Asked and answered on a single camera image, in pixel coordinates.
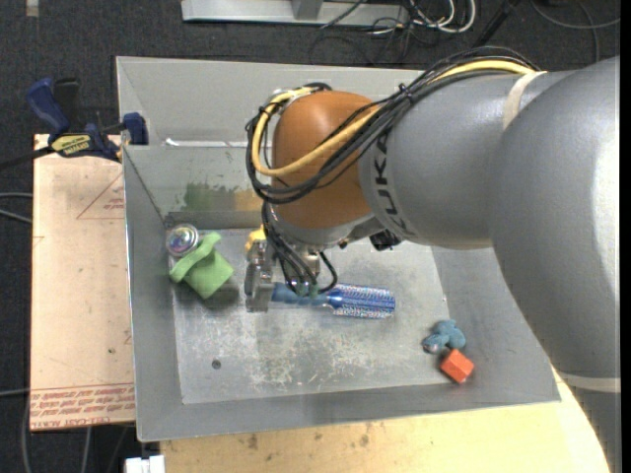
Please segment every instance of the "blue clamp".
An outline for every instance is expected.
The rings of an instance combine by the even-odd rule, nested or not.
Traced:
[[[456,327],[452,319],[441,320],[432,329],[432,334],[421,342],[423,350],[430,354],[438,354],[445,347],[462,349],[466,344],[464,334]]]
[[[107,132],[101,131],[96,124],[87,124],[81,133],[68,133],[70,121],[55,99],[52,86],[52,79],[44,78],[34,83],[27,92],[27,102],[33,112],[52,128],[48,147],[64,158],[96,156],[119,162],[120,146],[111,142]],[[147,126],[138,112],[125,114],[122,123],[106,130],[127,130],[131,144],[146,145],[149,141]]]

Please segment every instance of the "blue toothbrush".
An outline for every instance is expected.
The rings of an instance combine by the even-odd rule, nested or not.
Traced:
[[[338,284],[328,293],[315,298],[299,297],[284,284],[276,283],[273,302],[330,306],[334,315],[366,319],[382,319],[394,313],[394,296],[388,289]]]

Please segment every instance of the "dark floor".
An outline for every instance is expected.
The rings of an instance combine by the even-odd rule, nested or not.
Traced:
[[[365,33],[316,27],[184,24],[181,0],[39,0],[39,17],[26,16],[25,0],[0,0],[0,161],[26,153],[31,136],[46,127],[29,111],[25,92],[44,76],[78,77],[82,105],[105,124],[115,121],[117,55],[238,59],[252,62],[379,65],[424,68],[471,47],[503,0],[476,0],[476,22],[465,34],[445,37],[419,31],[408,50]],[[620,15],[620,0],[543,3],[557,20],[585,26]],[[620,51],[620,26],[591,30],[562,28],[542,19],[525,0],[492,43],[509,46],[547,70],[589,65]],[[32,191],[33,167],[0,170],[0,192]],[[29,216],[24,200],[0,200],[0,209]],[[31,231],[0,217],[0,392],[28,386],[30,343]],[[24,471],[20,448],[24,396],[0,398],[0,471]],[[29,436],[34,472],[80,471],[85,431]],[[87,471],[105,472],[117,457],[140,453],[133,430],[94,429]],[[116,445],[121,439],[121,447]]]

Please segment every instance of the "orange cube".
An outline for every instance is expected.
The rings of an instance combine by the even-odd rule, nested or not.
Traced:
[[[457,383],[463,383],[474,367],[473,361],[458,349],[452,349],[441,362],[441,370]]]

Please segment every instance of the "green sponge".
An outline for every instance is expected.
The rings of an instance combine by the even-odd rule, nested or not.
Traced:
[[[174,265],[169,272],[171,280],[183,280],[204,300],[213,296],[235,271],[214,248],[220,239],[215,232],[206,235],[195,250]]]

